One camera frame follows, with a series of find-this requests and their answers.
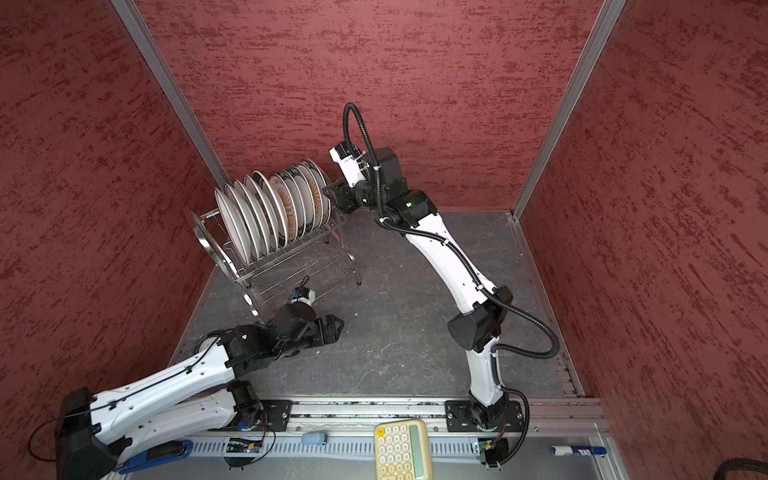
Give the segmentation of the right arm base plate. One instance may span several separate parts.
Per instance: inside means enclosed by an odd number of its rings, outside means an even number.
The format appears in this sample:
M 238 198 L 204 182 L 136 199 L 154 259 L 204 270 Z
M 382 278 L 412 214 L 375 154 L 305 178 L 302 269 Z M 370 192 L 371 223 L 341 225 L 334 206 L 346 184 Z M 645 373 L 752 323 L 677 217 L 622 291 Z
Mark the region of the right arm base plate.
M 444 403 L 449 432 L 506 432 L 523 429 L 524 414 L 518 401 L 501 398 L 489 407 L 474 400 L 448 400 Z

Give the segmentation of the green rimmed plate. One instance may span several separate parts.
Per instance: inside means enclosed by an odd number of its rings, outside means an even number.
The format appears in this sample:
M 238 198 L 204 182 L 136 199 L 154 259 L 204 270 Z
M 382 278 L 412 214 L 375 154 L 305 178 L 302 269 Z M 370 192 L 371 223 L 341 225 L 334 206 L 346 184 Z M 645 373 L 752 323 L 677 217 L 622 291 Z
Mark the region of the green rimmed plate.
M 324 188 L 327 186 L 326 178 L 321 172 L 321 170 L 318 168 L 317 164 L 312 160 L 305 159 L 303 163 L 309 168 L 309 170 L 315 177 L 316 182 L 318 183 L 319 190 L 320 190 L 320 197 L 323 204 L 323 222 L 327 223 L 331 217 L 331 201 L 330 201 L 330 198 L 324 192 Z

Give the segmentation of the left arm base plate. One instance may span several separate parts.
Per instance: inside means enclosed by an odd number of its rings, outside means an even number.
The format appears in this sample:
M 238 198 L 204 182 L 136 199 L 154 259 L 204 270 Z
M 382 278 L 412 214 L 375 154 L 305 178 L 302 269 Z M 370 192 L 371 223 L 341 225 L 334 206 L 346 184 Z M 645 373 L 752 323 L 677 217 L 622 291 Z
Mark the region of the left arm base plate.
M 272 430 L 280 433 L 287 430 L 291 417 L 293 402 L 291 400 L 262 400 L 252 412 L 245 413 L 237 423 L 241 432 L 267 432 Z

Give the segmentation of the stainless steel dish rack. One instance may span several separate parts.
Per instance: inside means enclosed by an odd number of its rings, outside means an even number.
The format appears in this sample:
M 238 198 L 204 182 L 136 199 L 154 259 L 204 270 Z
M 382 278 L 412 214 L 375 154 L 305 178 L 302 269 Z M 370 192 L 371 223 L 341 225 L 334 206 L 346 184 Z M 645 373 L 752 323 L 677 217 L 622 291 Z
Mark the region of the stainless steel dish rack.
M 345 242 L 346 217 L 337 209 L 328 223 L 249 264 L 237 257 L 217 209 L 197 215 L 187 208 L 185 214 L 204 251 L 259 323 L 272 318 L 303 280 L 316 300 L 346 283 L 362 284 L 362 273 Z

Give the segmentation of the orange patterned white plate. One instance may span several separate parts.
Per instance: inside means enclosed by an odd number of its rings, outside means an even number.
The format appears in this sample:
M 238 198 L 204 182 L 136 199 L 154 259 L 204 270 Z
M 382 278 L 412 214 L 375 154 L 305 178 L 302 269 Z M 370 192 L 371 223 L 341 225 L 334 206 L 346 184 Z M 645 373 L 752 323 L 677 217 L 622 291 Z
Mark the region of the orange patterned white plate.
M 293 243 L 319 225 L 322 200 L 316 196 L 315 178 L 303 166 L 295 165 L 269 177 L 268 183 L 277 195 L 278 210 L 283 220 L 280 235 Z

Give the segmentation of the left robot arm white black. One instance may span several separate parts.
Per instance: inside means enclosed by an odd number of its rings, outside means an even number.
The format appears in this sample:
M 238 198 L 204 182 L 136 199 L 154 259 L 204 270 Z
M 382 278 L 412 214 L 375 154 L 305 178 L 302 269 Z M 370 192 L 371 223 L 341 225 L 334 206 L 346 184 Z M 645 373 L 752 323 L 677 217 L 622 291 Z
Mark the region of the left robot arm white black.
M 339 340 L 344 322 L 294 300 L 266 323 L 205 339 L 199 352 L 126 386 L 68 394 L 55 430 L 60 479 L 101 479 L 130 458 L 206 430 L 264 434 L 272 415 L 246 377 L 274 361 Z

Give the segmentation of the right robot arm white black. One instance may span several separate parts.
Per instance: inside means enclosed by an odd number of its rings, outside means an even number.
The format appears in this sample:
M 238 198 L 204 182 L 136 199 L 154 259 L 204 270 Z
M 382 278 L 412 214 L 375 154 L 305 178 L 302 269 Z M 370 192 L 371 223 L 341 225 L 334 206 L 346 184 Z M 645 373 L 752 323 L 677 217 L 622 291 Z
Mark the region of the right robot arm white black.
M 430 263 L 448 287 L 459 314 L 448 322 L 454 341 L 465 351 L 470 372 L 468 415 L 472 423 L 491 431 L 502 423 L 508 395 L 497 386 L 498 366 L 491 349 L 499 342 L 506 311 L 489 300 L 510 304 L 508 288 L 497 289 L 456 245 L 431 199 L 421 190 L 408 187 L 399 160 L 389 148 L 380 156 L 380 185 L 384 217 L 396 227 Z

